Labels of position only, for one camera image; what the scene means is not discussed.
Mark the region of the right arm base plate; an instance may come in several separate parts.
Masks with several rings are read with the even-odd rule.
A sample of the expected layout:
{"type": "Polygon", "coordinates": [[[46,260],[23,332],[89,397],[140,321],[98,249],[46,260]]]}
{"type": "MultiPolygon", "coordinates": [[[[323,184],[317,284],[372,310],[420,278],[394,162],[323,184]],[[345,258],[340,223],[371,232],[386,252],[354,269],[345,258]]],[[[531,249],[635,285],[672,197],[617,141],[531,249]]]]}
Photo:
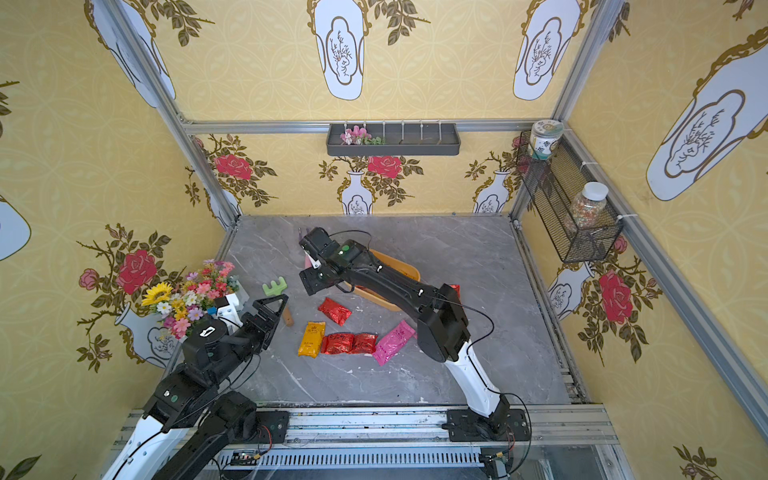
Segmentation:
{"type": "Polygon", "coordinates": [[[442,428],[452,442],[504,442],[514,439],[526,442],[531,439],[531,426],[523,409],[503,407],[490,417],[483,417],[470,409],[454,409],[446,412],[442,428]]]}

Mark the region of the orange plastic storage box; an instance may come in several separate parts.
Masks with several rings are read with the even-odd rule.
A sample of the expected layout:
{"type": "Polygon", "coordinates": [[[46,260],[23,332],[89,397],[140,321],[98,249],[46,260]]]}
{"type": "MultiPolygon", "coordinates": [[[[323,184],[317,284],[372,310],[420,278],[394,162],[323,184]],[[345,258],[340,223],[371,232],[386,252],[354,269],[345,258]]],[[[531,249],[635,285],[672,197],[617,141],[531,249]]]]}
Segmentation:
{"type": "Polygon", "coordinates": [[[418,311],[424,289],[416,267],[375,250],[353,260],[347,283],[358,296],[408,315],[418,311]]]}

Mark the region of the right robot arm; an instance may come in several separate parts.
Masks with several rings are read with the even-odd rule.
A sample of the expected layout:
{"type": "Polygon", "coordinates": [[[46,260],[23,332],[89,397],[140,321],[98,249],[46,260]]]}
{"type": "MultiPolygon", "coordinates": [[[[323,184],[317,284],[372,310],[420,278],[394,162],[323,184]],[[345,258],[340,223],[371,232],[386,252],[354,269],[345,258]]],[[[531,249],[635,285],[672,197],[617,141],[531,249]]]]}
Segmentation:
{"type": "Polygon", "coordinates": [[[465,309],[451,286],[412,279],[383,263],[369,247],[355,240],[338,243],[320,227],[304,235],[299,245],[312,262],[300,273],[308,295],[347,283],[372,291],[415,320],[420,350],[445,364],[465,395],[467,408],[451,411],[448,420],[457,440],[503,439],[510,403],[480,364],[465,309]]]}

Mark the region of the pink tea bag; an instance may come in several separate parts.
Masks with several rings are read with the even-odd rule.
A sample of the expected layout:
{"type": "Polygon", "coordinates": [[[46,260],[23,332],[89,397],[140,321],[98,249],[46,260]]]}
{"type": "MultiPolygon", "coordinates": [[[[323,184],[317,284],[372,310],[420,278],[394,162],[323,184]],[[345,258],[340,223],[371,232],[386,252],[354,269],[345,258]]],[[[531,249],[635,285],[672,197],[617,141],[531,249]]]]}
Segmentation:
{"type": "Polygon", "coordinates": [[[378,341],[372,354],[373,358],[379,366],[384,366],[407,345],[415,334],[414,328],[406,320],[401,321],[378,341]]]}

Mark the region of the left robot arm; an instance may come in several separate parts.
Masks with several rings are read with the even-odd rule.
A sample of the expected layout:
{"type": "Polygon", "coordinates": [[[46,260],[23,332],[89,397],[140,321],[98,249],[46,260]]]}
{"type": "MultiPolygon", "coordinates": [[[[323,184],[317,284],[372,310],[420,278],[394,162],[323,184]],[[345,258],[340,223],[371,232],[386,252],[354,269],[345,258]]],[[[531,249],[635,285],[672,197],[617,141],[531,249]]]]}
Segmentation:
{"type": "Polygon", "coordinates": [[[189,330],[182,363],[157,385],[106,478],[194,479],[231,444],[283,443],[288,412],[262,411],[226,382],[268,349],[288,300],[255,300],[237,325],[205,315],[189,330]]]}

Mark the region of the yellow tea bag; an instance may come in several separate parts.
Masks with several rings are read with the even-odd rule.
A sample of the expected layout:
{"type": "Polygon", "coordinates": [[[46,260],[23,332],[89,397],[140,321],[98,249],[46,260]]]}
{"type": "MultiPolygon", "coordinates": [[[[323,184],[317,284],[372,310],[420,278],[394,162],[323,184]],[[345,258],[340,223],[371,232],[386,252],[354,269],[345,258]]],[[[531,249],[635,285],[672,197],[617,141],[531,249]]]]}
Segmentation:
{"type": "Polygon", "coordinates": [[[308,322],[298,348],[299,356],[316,358],[325,337],[325,322],[308,322]]]}

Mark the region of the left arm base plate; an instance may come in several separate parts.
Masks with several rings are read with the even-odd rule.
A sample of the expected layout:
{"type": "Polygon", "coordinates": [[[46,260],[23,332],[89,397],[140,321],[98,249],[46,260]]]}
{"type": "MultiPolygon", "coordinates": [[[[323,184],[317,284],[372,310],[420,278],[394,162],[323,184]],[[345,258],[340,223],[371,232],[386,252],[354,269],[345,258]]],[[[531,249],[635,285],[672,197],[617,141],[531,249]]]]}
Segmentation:
{"type": "Polygon", "coordinates": [[[290,413],[287,410],[257,411],[257,429],[252,440],[262,445],[283,444],[286,439],[289,420],[290,413]]]}

